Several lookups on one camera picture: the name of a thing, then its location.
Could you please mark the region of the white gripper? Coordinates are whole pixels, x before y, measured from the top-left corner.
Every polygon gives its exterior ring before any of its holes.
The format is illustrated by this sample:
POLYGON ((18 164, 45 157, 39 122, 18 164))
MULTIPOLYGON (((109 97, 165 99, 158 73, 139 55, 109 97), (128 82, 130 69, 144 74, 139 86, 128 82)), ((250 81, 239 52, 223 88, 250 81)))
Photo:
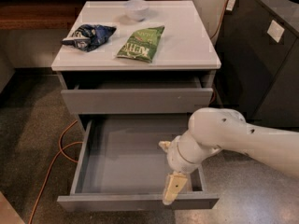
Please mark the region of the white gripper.
POLYGON ((173 172, 166 177, 163 192, 163 204, 170 205, 186 185, 190 174, 205 159, 219 152, 220 148, 205 147, 198 143, 189 131, 177 136, 172 142, 160 141, 159 147, 167 150, 167 161, 173 172))

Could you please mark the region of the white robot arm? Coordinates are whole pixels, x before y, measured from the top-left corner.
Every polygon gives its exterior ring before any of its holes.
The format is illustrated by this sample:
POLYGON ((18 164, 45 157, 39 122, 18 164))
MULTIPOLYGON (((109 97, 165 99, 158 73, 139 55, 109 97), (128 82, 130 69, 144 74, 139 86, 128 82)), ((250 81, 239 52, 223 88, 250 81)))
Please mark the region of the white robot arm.
POLYGON ((223 150, 245 154, 287 175, 299 176, 299 133, 248 124, 233 109, 205 107, 189 118, 187 131, 161 141, 173 173, 165 181, 163 203, 171 204, 202 161, 223 150))

